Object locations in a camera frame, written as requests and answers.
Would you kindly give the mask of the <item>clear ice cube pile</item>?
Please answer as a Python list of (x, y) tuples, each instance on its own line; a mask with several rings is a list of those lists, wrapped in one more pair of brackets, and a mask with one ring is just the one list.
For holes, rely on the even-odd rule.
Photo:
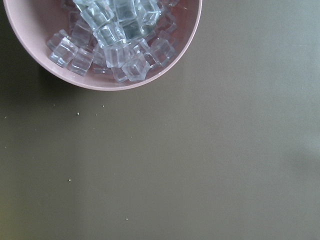
[(62, 68), (85, 76), (89, 70), (122, 83), (140, 82), (149, 71), (167, 66), (176, 55), (173, 32), (177, 21), (172, 9), (176, 0), (157, 0), (161, 15), (155, 28), (145, 37), (128, 43), (100, 47), (89, 25), (82, 19), (74, 0), (62, 0), (68, 12), (68, 30), (61, 29), (48, 41), (49, 59)]

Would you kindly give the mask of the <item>pink bowl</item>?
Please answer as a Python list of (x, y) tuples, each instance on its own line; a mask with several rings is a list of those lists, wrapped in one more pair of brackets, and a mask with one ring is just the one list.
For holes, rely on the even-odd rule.
[(59, 79), (72, 85), (96, 91), (122, 91), (138, 88), (159, 79), (183, 57), (190, 46), (200, 22), (203, 2), (201, 0), (181, 0), (172, 9), (177, 29), (173, 36), (177, 39), (176, 56), (169, 65), (148, 72), (146, 80), (117, 83), (102, 75), (88, 73), (80, 76), (49, 60), (47, 40), (58, 30), (67, 27), (67, 14), (56, 0), (5, 0), (3, 1), (8, 21), (17, 39), (28, 54), (44, 69)]

